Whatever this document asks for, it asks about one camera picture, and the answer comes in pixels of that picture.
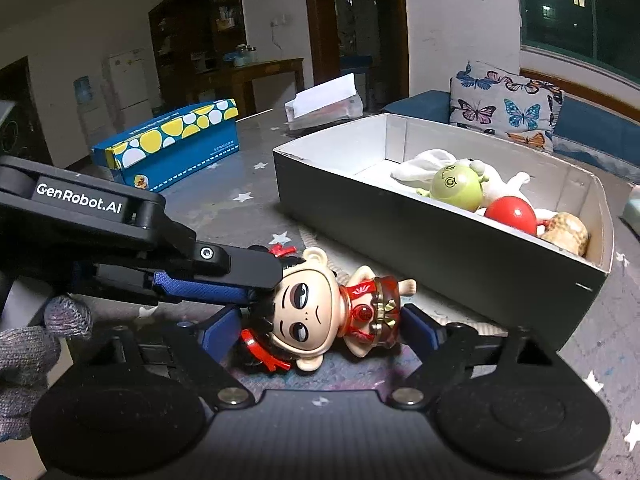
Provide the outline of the grey gloved left hand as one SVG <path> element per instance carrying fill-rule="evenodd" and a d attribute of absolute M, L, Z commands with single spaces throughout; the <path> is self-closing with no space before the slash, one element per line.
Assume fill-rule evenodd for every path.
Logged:
<path fill-rule="evenodd" d="M 30 413 L 48 388 L 62 339 L 89 339 L 93 316 L 82 301 L 63 295 L 48 301 L 43 322 L 1 332 L 1 439 L 30 437 Z"/>

